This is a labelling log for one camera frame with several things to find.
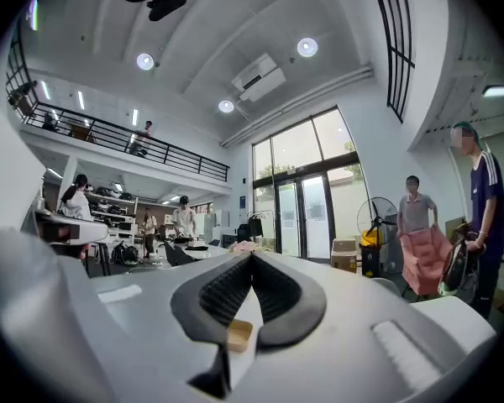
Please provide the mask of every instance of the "ceiling light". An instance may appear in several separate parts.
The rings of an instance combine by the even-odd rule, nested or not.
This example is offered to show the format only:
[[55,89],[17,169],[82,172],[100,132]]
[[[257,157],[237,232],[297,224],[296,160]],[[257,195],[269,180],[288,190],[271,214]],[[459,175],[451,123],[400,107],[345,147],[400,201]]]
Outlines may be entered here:
[[82,96],[82,91],[78,92],[78,102],[81,105],[81,109],[84,110],[84,97]]
[[484,97],[504,97],[504,85],[488,86],[484,90]]
[[318,42],[305,38],[298,43],[297,52],[303,57],[312,57],[318,52]]
[[41,86],[43,87],[43,92],[45,93],[45,97],[47,97],[47,100],[50,100],[49,89],[47,88],[47,83],[45,81],[41,81]]
[[32,0],[28,8],[28,13],[26,14],[26,19],[29,19],[30,28],[33,31],[37,31],[37,9],[38,9],[37,0]]
[[136,57],[136,65],[143,71],[149,71],[153,69],[155,62],[153,61],[153,57],[151,55],[140,54]]
[[60,178],[60,179],[64,179],[64,178],[62,177],[62,175],[60,175],[57,171],[55,171],[55,170],[51,169],[50,167],[47,169],[47,171],[48,171],[49,173],[51,173],[52,175],[54,175],[54,176],[56,176],[56,177]]
[[229,100],[222,100],[218,104],[218,108],[220,109],[220,112],[230,113],[234,111],[234,104]]

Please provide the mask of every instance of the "air conditioner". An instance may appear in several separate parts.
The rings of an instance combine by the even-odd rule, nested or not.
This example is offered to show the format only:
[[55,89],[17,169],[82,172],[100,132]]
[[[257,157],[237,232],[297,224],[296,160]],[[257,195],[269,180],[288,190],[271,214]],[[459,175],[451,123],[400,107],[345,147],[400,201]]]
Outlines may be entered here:
[[241,101],[257,102],[285,81],[286,77],[282,70],[267,54],[263,54],[241,71],[232,83],[242,92],[239,96]]

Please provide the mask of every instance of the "pink chair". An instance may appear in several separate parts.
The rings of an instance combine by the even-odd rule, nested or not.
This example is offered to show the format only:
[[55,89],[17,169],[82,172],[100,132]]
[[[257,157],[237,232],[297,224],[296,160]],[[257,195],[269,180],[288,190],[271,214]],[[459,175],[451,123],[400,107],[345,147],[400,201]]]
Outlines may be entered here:
[[426,228],[400,237],[403,250],[403,279],[417,296],[437,292],[452,244],[438,228]]

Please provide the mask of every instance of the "trash bin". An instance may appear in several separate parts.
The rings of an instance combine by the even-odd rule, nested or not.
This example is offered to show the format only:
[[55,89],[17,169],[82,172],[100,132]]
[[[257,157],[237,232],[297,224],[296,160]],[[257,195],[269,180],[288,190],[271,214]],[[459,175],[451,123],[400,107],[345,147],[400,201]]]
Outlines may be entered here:
[[378,278],[380,264],[379,264],[379,253],[381,252],[381,246],[378,245],[367,245],[362,244],[360,246],[360,252],[362,253],[362,275],[367,278]]

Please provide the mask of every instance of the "woman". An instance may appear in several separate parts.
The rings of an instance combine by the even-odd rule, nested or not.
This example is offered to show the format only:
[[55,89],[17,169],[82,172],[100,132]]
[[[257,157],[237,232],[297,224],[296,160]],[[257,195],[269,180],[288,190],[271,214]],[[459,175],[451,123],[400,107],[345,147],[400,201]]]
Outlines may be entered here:
[[153,239],[155,238],[155,229],[157,228],[157,220],[151,215],[151,210],[146,208],[144,215],[144,244],[147,254],[145,258],[149,258],[153,253]]
[[66,217],[93,221],[90,205],[84,196],[87,186],[86,175],[78,175],[75,185],[70,186],[61,197],[60,212]]

